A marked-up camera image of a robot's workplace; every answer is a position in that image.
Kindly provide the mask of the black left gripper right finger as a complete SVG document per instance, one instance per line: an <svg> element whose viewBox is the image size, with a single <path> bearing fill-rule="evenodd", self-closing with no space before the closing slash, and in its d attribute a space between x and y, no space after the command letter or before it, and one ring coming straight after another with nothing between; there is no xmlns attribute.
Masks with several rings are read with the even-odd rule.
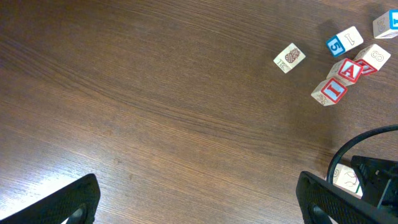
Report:
<svg viewBox="0 0 398 224"><path fill-rule="evenodd" d="M305 224L395 224L397 217L373 207L308 171L300 173L296 196Z"/></svg>

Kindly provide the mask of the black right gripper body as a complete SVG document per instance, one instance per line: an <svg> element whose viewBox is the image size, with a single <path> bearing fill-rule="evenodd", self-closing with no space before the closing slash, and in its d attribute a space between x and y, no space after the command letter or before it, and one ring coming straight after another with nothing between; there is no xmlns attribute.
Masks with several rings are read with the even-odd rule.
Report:
<svg viewBox="0 0 398 224"><path fill-rule="evenodd" d="M353 156L351 167L359 179L362 200L376 208L397 208L397 161Z"/></svg>

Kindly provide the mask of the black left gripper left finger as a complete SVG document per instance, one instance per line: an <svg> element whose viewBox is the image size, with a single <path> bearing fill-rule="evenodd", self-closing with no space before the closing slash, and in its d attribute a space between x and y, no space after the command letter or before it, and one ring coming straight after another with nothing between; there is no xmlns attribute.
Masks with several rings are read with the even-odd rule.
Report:
<svg viewBox="0 0 398 224"><path fill-rule="evenodd" d="M1 223L85 223L95 221L100 187L87 174L60 190L1 220Z"/></svg>

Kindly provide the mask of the wooden block blue number two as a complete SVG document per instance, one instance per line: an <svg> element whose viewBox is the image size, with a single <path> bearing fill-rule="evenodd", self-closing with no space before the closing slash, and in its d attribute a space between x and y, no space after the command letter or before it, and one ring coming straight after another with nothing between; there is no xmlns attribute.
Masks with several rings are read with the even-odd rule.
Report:
<svg viewBox="0 0 398 224"><path fill-rule="evenodd" d="M333 185L357 198L363 196L358 177L354 170L346 165L337 164L333 174Z"/></svg>

